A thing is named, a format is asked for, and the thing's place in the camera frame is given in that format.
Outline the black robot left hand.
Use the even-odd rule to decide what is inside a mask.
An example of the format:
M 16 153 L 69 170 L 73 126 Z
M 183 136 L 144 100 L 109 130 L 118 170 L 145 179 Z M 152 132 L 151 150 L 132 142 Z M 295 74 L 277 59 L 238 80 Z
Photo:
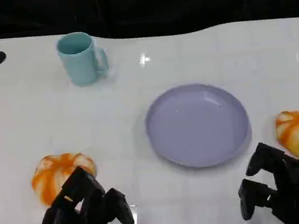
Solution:
M 114 188 L 105 191 L 94 176 L 77 167 L 46 210 L 42 224 L 108 224 L 116 219 L 135 223 L 126 196 Z

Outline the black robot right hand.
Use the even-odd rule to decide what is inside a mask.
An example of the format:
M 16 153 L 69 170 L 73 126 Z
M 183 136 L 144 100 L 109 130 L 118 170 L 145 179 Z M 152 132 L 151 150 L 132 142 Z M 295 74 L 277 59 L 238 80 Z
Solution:
M 270 172 L 276 188 L 243 179 L 238 191 L 242 218 L 250 220 L 258 206 L 271 209 L 284 224 L 299 224 L 299 159 L 263 143 L 256 148 L 246 175 L 254 176 L 260 170 Z

